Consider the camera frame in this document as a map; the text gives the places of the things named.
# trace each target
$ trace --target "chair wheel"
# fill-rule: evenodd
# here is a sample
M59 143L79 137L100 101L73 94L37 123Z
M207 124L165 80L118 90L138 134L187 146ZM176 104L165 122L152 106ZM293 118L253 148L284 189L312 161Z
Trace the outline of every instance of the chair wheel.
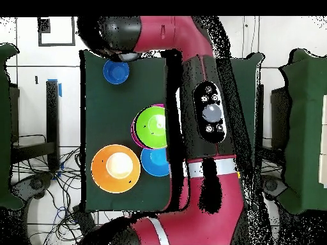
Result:
M34 199L41 199L45 196L45 191L42 191L41 193L38 193L34 196Z

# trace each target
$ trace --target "white tile floor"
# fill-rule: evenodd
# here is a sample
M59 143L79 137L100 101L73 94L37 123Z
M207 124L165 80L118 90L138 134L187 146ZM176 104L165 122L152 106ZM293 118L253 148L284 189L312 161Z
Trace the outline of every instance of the white tile floor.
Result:
M264 84L264 137L271 137L270 92L284 86L278 67L287 64L289 53L294 48L306 48L311 53L324 56L327 54L327 25L321 17L263 17L263 16L223 16L220 17L229 36L233 57L246 57L251 52L265 55L262 63L261 83ZM42 34L43 43L68 43L72 41L71 17L50 17L50 34ZM85 45L75 34L75 46L39 47L36 18L0 18L0 43L16 45L20 53L6 63L10 80L20 87L19 129L20 135L45 135L45 81L57 79L62 83L63 95L59 97L60 150L68 153L80 145L80 70L79 50ZM21 144L42 142L42 137L22 138ZM37 160L32 165L40 165ZM78 169L72 157L65 167ZM20 174L14 172L12 182L25 177L24 169ZM78 188L79 180L72 186ZM50 186L56 205L63 205L63 196L56 181ZM80 190L69 190L72 205L78 204ZM266 202L270 211L273 231L278 234L279 218L273 202ZM33 200L29 209L29 235L49 232L52 229L57 210L52 197L47 193L41 200ZM105 223L108 219L122 216L122 212L99 212L95 221ZM33 245L42 245L46 234L31 237ZM70 242L50 241L53 245L72 245Z

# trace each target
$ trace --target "blue bowl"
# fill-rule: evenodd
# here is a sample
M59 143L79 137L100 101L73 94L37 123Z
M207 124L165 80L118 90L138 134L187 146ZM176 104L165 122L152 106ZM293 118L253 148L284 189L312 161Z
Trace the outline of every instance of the blue bowl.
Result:
M166 149L143 149L141 163L143 169L155 177L164 177L169 174Z
M112 62L108 60L103 66L103 75L111 84L122 84L127 80L130 68L124 62Z

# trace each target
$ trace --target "orange bowl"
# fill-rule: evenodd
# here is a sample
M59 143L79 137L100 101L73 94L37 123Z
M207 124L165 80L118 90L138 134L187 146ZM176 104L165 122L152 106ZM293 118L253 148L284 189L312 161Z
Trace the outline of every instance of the orange bowl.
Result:
M141 164L136 154L123 145L100 149L91 164L94 182L109 193L124 193L139 180Z

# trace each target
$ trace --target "green bowl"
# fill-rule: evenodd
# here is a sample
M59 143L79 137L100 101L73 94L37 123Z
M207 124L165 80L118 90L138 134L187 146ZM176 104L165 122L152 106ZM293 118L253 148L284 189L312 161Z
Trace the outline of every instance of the green bowl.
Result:
M142 110L135 121L137 138L150 149L167 147L165 109L151 106Z

